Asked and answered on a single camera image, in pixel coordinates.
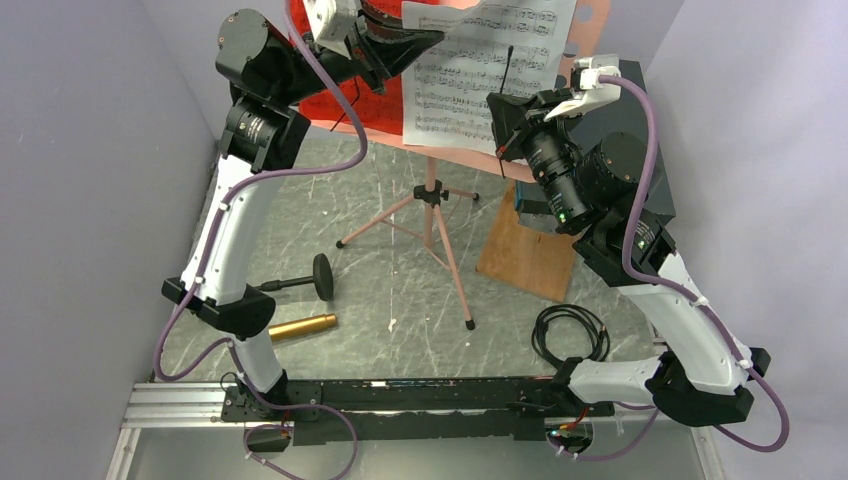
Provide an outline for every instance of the gray marble floor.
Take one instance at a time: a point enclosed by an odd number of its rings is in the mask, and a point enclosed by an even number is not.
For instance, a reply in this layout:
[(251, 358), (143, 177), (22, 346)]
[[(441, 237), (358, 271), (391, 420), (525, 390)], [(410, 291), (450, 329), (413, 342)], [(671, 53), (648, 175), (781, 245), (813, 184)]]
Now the gray marble floor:
[[(348, 159), (349, 140), (307, 140), (297, 166), (328, 165)], [(318, 300), (311, 286), (272, 294), (272, 323), (335, 313), (339, 326), (279, 343), (277, 358), (290, 378), (493, 376), (552, 373), (530, 347), (536, 315), (551, 302), (497, 283), (474, 271), (503, 196), (505, 180), (447, 162), (439, 164), (446, 185), (479, 192), (481, 200), (460, 200), (448, 222), (450, 239), (477, 329), (465, 329), (450, 273), (420, 247), (420, 240), (380, 225), (343, 250), (335, 247), (355, 228), (424, 183), (424, 158), (372, 145), (356, 168), (319, 177), (286, 180), (271, 207), (251, 260), (248, 282), (311, 273), (312, 257), (325, 253), (336, 280), (332, 303)], [(445, 212), (457, 202), (443, 204)], [(420, 231), (423, 204), (416, 202), (394, 221)], [(442, 252), (436, 244), (435, 251)], [(604, 285), (579, 260), (566, 302), (594, 311), (612, 339), (610, 360), (652, 355), (644, 316)], [(185, 315), (168, 339), (163, 365), (184, 368), (220, 335)], [(558, 322), (548, 333), (551, 350), (564, 358), (589, 351), (576, 323)], [(222, 349), (210, 355), (189, 380), (217, 380), (233, 365)]]

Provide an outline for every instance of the gold tube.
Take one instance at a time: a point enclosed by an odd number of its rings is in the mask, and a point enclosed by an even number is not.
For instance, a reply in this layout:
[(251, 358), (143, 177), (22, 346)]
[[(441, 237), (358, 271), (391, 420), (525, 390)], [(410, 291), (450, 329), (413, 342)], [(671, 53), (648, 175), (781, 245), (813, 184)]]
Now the gold tube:
[(302, 318), (293, 322), (281, 323), (268, 329), (271, 342), (279, 342), (286, 338), (299, 337), (307, 333), (320, 332), (338, 324), (335, 313), (318, 315), (317, 317)]

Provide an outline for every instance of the dumbbell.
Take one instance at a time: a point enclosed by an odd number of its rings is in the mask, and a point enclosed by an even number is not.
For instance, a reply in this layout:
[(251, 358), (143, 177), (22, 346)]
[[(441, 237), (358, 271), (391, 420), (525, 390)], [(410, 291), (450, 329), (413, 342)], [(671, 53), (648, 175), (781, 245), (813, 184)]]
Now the dumbbell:
[(271, 280), (259, 285), (258, 289), (263, 292), (276, 292), (288, 287), (296, 287), (298, 285), (315, 284), (315, 291), (318, 293), (318, 298), (325, 302), (333, 300), (333, 269), (330, 267), (330, 261), (323, 253), (315, 255), (312, 259), (312, 276), (293, 278), (291, 280)]

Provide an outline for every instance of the red paper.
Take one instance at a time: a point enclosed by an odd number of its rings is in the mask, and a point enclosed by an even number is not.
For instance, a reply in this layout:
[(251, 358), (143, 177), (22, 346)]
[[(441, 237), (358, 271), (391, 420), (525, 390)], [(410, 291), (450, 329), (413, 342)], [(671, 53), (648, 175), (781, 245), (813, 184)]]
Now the red paper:
[[(306, 18), (303, 0), (290, 1), (292, 19), (295, 26), (301, 34), (308, 32), (309, 20)], [(439, 4), (439, 0), (414, 1), (428, 5)], [(389, 15), (395, 17), (400, 17), (401, 15), (402, 0), (369, 0), (368, 3)], [(385, 95), (372, 93), (368, 85), (361, 79), (357, 80), (357, 83), (359, 84), (360, 96), (353, 109), (359, 115), (365, 127), (395, 135), (402, 135), (403, 90), (401, 89), (400, 76), (386, 81)], [(340, 88), (348, 101), (353, 102), (356, 98), (356, 87), (353, 80), (342, 83)], [(339, 106), (333, 95), (327, 91), (300, 102), (298, 110), (312, 120), (338, 120), (344, 114), (342, 107)], [(342, 121), (350, 123), (347, 116)]]

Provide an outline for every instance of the gray wall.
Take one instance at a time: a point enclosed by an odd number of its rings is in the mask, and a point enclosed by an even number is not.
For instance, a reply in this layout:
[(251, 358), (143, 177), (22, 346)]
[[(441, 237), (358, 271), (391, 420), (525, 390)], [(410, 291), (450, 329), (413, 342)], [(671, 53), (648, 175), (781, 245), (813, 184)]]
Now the gray wall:
[[(226, 16), (254, 8), (282, 26), (282, 0), (142, 0), (185, 75), (216, 138), (230, 107), (227, 81), (215, 71), (218, 29)], [(683, 0), (612, 0), (598, 53), (650, 63)]]
[[(723, 441), (732, 478), (845, 476), (846, 22), (839, 0), (687, 0), (648, 70), (671, 231), (731, 329), (771, 352), (793, 420), (773, 455)], [(774, 408), (754, 410), (733, 430), (770, 441)]]
[(0, 478), (102, 478), (213, 139), (136, 0), (0, 16)]

